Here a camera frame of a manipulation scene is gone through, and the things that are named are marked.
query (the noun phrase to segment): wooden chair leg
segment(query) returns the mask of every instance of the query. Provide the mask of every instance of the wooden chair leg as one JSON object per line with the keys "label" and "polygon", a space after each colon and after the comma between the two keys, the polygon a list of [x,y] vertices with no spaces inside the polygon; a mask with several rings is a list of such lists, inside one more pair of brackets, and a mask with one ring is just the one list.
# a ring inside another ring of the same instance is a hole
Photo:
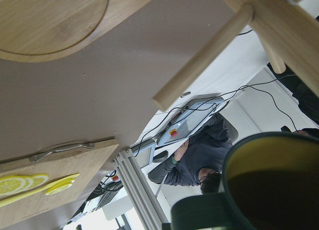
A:
{"label": "wooden chair leg", "polygon": [[269,61],[270,61],[270,64],[274,70],[274,72],[276,74],[282,74],[285,72],[286,70],[286,65],[284,63],[284,61],[280,58],[280,56],[278,56],[266,43],[265,41],[263,41],[261,38],[259,38],[263,47],[264,47],[264,50],[265,52],[267,53],[268,55],[268,58],[269,58]]}

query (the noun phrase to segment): white wall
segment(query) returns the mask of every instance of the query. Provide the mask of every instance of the white wall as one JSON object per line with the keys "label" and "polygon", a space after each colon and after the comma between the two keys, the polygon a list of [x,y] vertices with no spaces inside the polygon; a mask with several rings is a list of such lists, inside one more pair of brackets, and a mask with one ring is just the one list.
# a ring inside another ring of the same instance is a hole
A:
{"label": "white wall", "polygon": [[[275,77],[268,67],[265,67],[248,84],[273,79]],[[277,106],[292,118],[297,129],[318,127],[314,121],[300,111],[298,101],[280,82],[255,87],[270,92]],[[294,131],[291,120],[276,109],[271,97],[252,88],[243,90],[221,113],[237,129],[239,133],[237,141],[256,133],[280,131],[284,125]]]}

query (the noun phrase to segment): metal handle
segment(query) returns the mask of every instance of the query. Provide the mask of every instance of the metal handle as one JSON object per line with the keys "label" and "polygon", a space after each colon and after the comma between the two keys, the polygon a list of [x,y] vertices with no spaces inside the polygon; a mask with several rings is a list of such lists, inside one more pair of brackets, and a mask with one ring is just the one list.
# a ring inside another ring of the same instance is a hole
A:
{"label": "metal handle", "polygon": [[43,152],[43,153],[40,153],[40,154],[32,155],[31,158],[30,158],[30,161],[33,162],[33,163],[36,163],[36,162],[40,161],[41,159],[43,159],[44,157],[48,156],[49,154],[62,152],[62,151],[75,149],[75,148],[80,148],[80,147],[84,147],[84,148],[87,148],[87,149],[94,149],[94,143],[68,144],[68,145],[60,146],[60,147],[57,147],[55,149],[51,149],[51,150],[49,150],[47,152]]}

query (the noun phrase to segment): wooden rung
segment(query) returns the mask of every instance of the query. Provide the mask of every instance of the wooden rung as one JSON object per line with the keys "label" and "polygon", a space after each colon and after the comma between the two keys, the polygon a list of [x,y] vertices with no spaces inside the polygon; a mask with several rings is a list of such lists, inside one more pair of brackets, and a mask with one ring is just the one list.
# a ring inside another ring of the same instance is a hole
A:
{"label": "wooden rung", "polygon": [[277,55],[266,43],[265,41],[263,41],[261,38],[259,38],[263,47],[264,47],[264,50],[265,52],[267,53],[268,55],[268,58],[269,58],[269,61],[270,61],[270,64],[274,70],[274,72],[276,74],[282,74],[286,71],[286,65],[284,63],[284,61],[280,58],[279,55]]}
{"label": "wooden rung", "polygon": [[226,25],[153,97],[158,108],[165,111],[251,22],[253,16],[253,7],[250,4],[243,5]]}

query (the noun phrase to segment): red object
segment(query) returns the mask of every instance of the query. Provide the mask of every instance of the red object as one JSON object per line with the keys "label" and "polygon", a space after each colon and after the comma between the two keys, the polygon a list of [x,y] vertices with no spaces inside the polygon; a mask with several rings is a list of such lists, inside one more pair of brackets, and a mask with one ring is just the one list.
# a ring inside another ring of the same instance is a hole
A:
{"label": "red object", "polygon": [[171,135],[172,137],[175,137],[175,136],[177,135],[177,131],[176,131],[176,130],[172,130],[172,131],[170,132],[170,135]]}
{"label": "red object", "polygon": [[119,176],[115,175],[114,177],[112,177],[113,182],[117,182],[118,180],[120,180]]}

